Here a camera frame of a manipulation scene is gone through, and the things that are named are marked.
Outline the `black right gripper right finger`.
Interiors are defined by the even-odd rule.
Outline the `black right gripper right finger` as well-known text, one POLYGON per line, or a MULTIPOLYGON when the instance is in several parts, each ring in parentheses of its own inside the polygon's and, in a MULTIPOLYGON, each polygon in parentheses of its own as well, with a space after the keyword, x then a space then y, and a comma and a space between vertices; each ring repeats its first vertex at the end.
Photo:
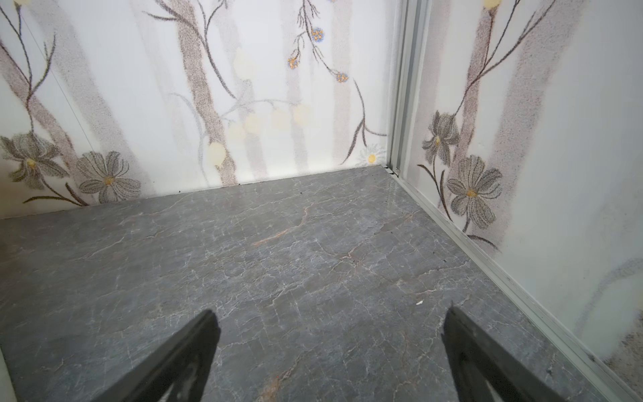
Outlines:
POLYGON ((460 401, 562 401, 460 308, 451 306, 441 335, 460 401))

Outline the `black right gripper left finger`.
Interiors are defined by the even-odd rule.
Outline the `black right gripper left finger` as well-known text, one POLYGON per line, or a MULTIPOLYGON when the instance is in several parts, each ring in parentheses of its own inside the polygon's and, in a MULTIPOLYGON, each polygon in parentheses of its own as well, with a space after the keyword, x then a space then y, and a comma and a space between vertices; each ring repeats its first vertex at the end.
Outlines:
POLYGON ((221 335, 206 309, 124 375, 96 401, 200 401, 221 335))

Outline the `white tote pouch blue handles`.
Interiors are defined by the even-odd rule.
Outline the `white tote pouch blue handles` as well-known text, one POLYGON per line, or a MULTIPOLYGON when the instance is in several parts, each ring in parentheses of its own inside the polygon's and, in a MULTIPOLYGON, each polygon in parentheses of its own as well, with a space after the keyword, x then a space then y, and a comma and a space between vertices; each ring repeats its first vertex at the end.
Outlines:
POLYGON ((8 373, 8 368, 0 351, 0 402, 16 402, 17 398, 13 389, 12 380, 8 373))

